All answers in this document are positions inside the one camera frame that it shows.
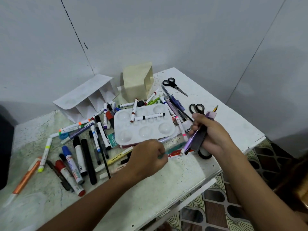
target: scissors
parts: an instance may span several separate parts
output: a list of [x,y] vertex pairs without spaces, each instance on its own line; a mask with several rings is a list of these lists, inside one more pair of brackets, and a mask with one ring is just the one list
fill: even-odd
[[190,113],[193,114],[193,113],[201,113],[204,115],[204,105],[203,104],[191,104],[189,106],[189,110],[190,110]]
[[173,87],[173,88],[179,90],[181,93],[183,93],[184,95],[187,96],[187,94],[185,92],[183,92],[181,89],[179,89],[179,87],[175,84],[175,79],[172,78],[172,77],[168,78],[168,80],[164,80],[163,85]]

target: table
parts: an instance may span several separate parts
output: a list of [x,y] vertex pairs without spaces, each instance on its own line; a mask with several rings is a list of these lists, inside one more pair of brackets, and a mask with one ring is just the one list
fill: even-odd
[[[220,122],[229,132],[243,153],[264,140],[262,132],[176,68],[154,74],[155,81],[150,93],[161,86],[162,81],[169,77],[175,78],[179,88],[187,93],[188,97],[172,87],[166,87],[168,92],[174,94],[181,101],[188,115],[191,116],[188,111],[188,106],[191,103],[201,103],[205,106],[205,110],[212,110],[216,105],[219,105],[215,120]],[[126,103],[121,95],[116,97],[114,101],[117,104]],[[0,204],[6,201],[34,158],[42,155],[48,136],[57,132],[59,128],[70,124],[71,121],[66,119],[61,112],[54,111],[16,126],[9,180],[7,186],[0,191]],[[87,132],[81,136],[88,140],[93,164],[96,167],[93,147]],[[166,148],[170,148],[181,142],[183,139],[179,135],[164,145]],[[75,152],[72,142],[69,142],[67,146],[72,152]],[[61,152],[60,140],[55,138],[48,159],[54,163],[59,159],[58,155]],[[114,149],[110,151],[110,155],[114,156],[119,152],[121,152],[120,149]],[[195,153],[169,160],[158,173],[128,190],[100,221],[95,230],[138,230],[187,193],[209,182],[220,172],[221,168],[214,157],[204,160]],[[98,183],[92,186],[88,177],[85,180],[83,187],[87,192],[104,182],[98,177]],[[79,199],[74,193],[63,189],[60,180],[49,167],[45,167],[42,173],[35,173],[19,196],[35,192],[42,192],[46,196],[45,222]]]

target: paint palette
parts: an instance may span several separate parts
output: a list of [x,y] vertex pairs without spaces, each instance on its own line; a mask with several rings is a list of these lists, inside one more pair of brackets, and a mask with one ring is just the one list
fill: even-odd
[[175,126],[166,105],[153,104],[136,108],[137,117],[155,113],[165,113],[165,116],[131,123],[132,108],[122,109],[116,112],[114,116],[115,141],[119,145],[129,145],[140,143],[144,140],[160,139],[172,135]]

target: white organizer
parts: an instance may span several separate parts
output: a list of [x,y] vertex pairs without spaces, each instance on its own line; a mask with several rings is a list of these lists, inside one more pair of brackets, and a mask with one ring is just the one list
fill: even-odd
[[71,121],[91,118],[103,108],[104,103],[119,94],[112,77],[97,74],[79,87],[54,101],[58,109]]
[[115,141],[119,145],[129,145],[171,136],[175,131],[175,126],[166,105],[153,104],[136,108],[137,117],[155,113],[165,113],[165,116],[131,123],[132,108],[116,112],[114,116]]

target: floor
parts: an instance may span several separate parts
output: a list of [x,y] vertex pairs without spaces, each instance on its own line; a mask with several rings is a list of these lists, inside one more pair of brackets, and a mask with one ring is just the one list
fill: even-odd
[[[269,140],[264,140],[246,156],[265,182],[271,180],[280,171],[281,166],[292,158],[291,155],[277,145],[270,143]],[[157,231],[254,230],[237,201],[226,175],[222,173],[216,176],[216,180],[217,182],[213,186],[168,219]]]

